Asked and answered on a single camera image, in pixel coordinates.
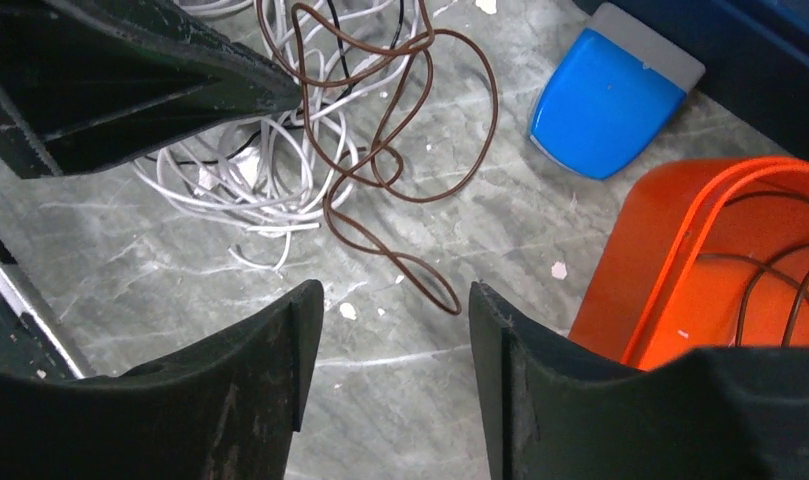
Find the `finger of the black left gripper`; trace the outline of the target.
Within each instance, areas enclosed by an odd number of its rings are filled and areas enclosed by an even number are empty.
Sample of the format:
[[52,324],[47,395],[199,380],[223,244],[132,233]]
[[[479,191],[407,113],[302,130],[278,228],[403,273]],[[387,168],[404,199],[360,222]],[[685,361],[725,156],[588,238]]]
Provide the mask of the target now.
[[1,239],[0,371],[43,381],[96,374]]
[[169,1],[0,1],[0,159],[23,179],[111,169],[300,98]]

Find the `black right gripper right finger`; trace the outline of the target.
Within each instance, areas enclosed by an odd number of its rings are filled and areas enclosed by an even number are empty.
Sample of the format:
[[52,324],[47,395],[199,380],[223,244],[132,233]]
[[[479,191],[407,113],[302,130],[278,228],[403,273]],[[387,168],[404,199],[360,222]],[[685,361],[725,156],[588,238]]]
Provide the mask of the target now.
[[809,347],[702,347],[641,371],[483,282],[468,318],[494,479],[809,479]]

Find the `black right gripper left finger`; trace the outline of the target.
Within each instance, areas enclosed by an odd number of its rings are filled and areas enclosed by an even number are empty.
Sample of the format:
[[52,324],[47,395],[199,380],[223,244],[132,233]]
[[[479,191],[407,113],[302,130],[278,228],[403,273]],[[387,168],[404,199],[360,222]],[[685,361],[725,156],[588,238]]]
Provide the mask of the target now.
[[324,289],[117,377],[0,372],[0,479],[281,479],[301,428]]

